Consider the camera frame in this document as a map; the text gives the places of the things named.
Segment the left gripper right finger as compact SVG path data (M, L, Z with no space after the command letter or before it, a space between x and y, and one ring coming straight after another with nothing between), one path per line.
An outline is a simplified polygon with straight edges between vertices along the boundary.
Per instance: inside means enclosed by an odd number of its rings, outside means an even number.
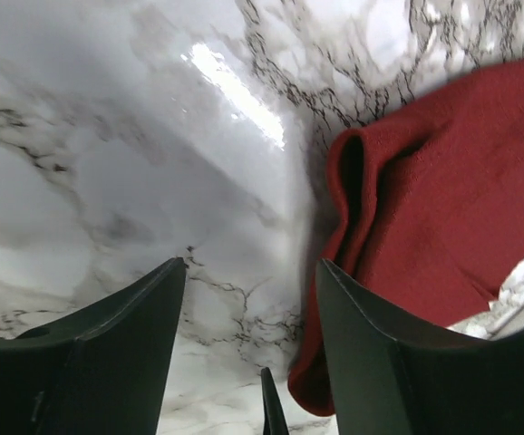
M495 341L404 311L332 262L316 297L343 434L524 434L524 330Z

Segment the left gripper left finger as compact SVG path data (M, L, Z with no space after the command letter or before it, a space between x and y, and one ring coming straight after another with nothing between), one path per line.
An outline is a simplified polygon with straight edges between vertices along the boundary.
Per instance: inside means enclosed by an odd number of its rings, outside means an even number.
M132 285L0 338L0 434L153 434L186 280L172 258Z

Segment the dark red cloth napkin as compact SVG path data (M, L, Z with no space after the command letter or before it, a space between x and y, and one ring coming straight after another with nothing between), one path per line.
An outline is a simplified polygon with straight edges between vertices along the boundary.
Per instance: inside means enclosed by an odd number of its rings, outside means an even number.
M320 261L451 328L524 259L524 59L443 85L332 144Z

